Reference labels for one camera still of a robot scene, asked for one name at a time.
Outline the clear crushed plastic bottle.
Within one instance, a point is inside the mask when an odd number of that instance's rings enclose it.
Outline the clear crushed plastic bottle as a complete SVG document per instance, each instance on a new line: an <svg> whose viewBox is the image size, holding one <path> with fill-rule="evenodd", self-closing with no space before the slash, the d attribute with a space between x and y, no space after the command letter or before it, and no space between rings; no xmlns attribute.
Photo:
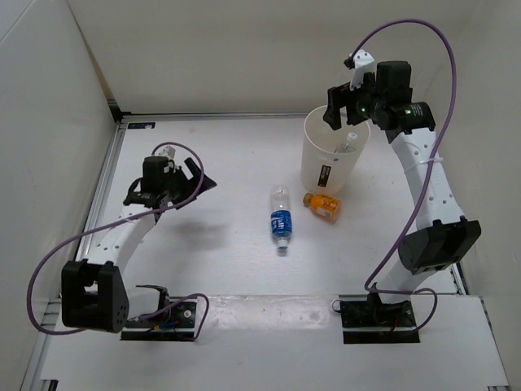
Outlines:
<svg viewBox="0 0 521 391"><path fill-rule="evenodd" d="M358 134L349 132L345 139L335 146L335 154L352 153L357 150Z"/></svg>

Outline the blue label plastic bottle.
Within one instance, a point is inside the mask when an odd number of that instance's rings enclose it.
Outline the blue label plastic bottle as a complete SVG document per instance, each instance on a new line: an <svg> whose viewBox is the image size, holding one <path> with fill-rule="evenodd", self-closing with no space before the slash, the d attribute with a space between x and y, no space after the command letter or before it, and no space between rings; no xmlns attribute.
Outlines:
<svg viewBox="0 0 521 391"><path fill-rule="evenodd" d="M271 234L280 253L287 251L293 234L290 194L285 186L276 186L271 191L270 214Z"/></svg>

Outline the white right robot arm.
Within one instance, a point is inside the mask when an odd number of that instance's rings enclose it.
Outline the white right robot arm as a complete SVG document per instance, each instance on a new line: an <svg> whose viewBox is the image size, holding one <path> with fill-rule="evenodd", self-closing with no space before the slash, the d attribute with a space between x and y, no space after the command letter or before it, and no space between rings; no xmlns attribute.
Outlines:
<svg viewBox="0 0 521 391"><path fill-rule="evenodd" d="M478 221L466 218L455 200L437 151L439 135L429 105L412 100L411 66L406 61L375 63L348 59L352 80L327 91L323 120L338 130L341 123L370 120L396 153L414 202L412 217L392 245L398 259L384 277L370 276L366 317L383 326L403 301L429 277L461 261L481 234Z"/></svg>

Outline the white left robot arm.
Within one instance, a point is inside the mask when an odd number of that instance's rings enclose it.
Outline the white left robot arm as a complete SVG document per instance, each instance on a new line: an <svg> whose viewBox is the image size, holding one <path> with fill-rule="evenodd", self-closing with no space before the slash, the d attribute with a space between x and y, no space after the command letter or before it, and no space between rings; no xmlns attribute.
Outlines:
<svg viewBox="0 0 521 391"><path fill-rule="evenodd" d="M118 333L125 327L158 327L172 317L175 305L167 288L140 284L127 288L126 266L147 233L168 207L179 209L216 187L191 158L182 167L167 156L148 156L142 176L132 182L116 221L81 261L61 271L62 322L67 327Z"/></svg>

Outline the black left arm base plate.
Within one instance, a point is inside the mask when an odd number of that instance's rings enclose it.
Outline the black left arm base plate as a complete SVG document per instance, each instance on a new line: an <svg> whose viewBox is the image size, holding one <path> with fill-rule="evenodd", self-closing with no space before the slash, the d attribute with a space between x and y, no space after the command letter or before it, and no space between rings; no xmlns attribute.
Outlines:
<svg viewBox="0 0 521 391"><path fill-rule="evenodd" d="M126 323L122 341L194 342L198 298L192 297L173 307L159 318Z"/></svg>

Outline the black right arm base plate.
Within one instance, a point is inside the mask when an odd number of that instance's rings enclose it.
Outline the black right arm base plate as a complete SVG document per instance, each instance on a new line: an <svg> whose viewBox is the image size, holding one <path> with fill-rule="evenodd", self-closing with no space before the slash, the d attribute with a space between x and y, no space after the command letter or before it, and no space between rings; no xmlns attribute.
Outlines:
<svg viewBox="0 0 521 391"><path fill-rule="evenodd" d="M340 301L345 345L417 344L416 318L410 301L371 308L368 301Z"/></svg>

